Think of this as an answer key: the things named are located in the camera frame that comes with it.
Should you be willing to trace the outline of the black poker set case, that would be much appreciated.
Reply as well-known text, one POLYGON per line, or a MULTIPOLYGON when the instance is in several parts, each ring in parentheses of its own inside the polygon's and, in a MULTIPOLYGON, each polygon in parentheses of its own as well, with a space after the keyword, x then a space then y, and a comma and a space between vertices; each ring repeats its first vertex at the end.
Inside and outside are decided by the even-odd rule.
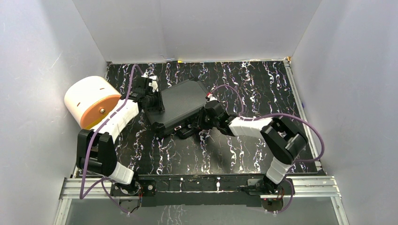
POLYGON ((186 139, 200 131, 193 125, 200 109, 207 102, 207 88, 198 79, 189 79, 161 90, 164 111, 145 109, 152 130, 159 138, 171 134, 186 139))

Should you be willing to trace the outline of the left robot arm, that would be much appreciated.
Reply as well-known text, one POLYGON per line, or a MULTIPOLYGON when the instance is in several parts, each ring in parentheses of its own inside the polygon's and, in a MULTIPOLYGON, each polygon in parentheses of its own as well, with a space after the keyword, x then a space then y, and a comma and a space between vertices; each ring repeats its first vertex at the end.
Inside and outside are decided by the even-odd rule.
POLYGON ((127 124, 144 109, 161 115, 165 111, 159 78, 140 76, 132 82, 128 94, 122 96, 114 109, 91 129, 82 129, 77 139, 76 165, 84 173, 102 175, 122 185, 129 195, 140 190, 140 182, 135 179, 133 170, 118 162, 115 142, 127 124))

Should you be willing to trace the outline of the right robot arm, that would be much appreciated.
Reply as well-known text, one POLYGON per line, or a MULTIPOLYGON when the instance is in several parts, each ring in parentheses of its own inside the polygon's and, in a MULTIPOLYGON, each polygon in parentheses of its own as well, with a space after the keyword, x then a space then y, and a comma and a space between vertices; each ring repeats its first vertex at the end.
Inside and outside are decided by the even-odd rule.
POLYGON ((250 136, 265 141, 272 153, 270 167, 263 180, 248 185, 246 192, 277 194, 283 188, 283 180, 294 165, 300 152, 307 146, 308 138, 292 121, 289 114, 268 115, 265 118, 246 118, 229 114, 214 97, 200 109, 192 122, 194 128, 209 130, 217 128, 228 136, 250 136))

